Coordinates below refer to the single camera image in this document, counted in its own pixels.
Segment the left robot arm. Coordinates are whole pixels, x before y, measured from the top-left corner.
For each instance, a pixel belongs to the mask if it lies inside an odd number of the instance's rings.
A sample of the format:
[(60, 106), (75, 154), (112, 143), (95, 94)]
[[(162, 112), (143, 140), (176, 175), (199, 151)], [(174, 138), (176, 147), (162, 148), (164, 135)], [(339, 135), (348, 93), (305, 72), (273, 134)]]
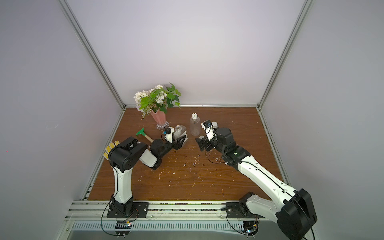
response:
[(155, 139), (150, 145), (134, 137), (129, 137), (121, 143), (119, 141), (110, 143), (106, 147), (104, 158), (114, 171), (115, 191), (109, 202), (107, 217), (130, 218), (135, 212), (131, 186), (133, 169), (138, 161), (156, 170), (169, 151), (181, 149), (187, 140), (186, 135), (177, 139), (171, 135), (165, 140)]

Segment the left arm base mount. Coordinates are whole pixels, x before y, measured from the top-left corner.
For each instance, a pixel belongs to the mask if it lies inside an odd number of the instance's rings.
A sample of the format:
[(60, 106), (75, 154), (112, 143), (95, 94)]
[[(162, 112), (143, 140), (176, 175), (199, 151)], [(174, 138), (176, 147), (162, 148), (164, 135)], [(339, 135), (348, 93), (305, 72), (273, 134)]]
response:
[(148, 202), (112, 202), (109, 204), (107, 218), (146, 218), (148, 208)]

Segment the square clear bottle with label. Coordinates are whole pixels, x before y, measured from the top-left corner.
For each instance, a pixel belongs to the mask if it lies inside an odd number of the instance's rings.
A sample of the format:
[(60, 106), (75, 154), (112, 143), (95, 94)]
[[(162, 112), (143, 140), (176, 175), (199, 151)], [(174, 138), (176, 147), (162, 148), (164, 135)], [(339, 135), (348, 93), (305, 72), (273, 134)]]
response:
[(181, 135), (187, 135), (187, 128), (183, 125), (176, 125), (174, 131), (174, 139), (176, 140)]

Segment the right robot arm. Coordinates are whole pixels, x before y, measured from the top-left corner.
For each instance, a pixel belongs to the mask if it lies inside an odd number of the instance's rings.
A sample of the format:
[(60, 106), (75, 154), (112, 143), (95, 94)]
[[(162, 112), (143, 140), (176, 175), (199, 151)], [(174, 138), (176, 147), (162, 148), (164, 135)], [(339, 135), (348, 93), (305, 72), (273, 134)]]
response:
[(235, 142), (230, 129), (214, 129), (205, 124), (202, 128), (205, 137), (196, 139), (200, 150), (217, 150), (225, 164), (248, 177), (269, 196), (266, 200), (248, 193), (242, 198), (245, 211), (273, 221), (290, 240), (305, 239), (318, 220), (311, 195), (304, 189), (296, 190), (270, 173)]

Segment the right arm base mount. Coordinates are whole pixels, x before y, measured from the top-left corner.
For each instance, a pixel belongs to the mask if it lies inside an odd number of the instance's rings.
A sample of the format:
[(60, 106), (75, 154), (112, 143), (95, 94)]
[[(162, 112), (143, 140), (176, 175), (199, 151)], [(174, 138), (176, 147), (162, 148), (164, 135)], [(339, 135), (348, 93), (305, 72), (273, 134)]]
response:
[(263, 218), (263, 216), (252, 214), (242, 203), (226, 202), (225, 205), (225, 207), (221, 208), (221, 211), (225, 212), (229, 219)]

